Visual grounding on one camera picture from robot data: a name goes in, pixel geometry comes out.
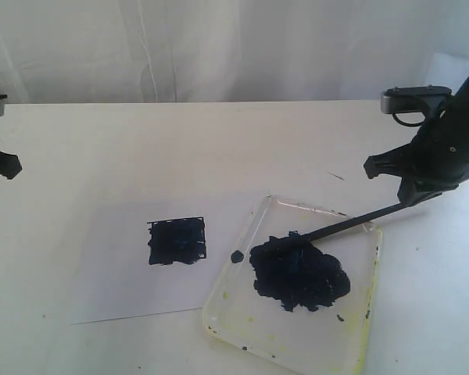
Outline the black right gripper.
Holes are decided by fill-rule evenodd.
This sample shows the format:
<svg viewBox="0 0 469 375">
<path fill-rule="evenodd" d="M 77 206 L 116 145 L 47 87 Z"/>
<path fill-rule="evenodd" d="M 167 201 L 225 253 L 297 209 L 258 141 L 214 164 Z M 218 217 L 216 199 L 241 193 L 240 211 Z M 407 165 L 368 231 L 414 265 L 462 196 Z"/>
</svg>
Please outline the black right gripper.
<svg viewBox="0 0 469 375">
<path fill-rule="evenodd" d="M 414 166 L 426 177 L 456 180 L 469 169 L 469 76 L 442 116 L 419 130 L 410 144 L 370 155 L 363 165 L 369 179 L 381 174 L 402 177 L 397 198 L 404 207 L 418 205 L 459 187 L 445 181 L 405 177 L 412 171 L 412 148 Z"/>
</svg>

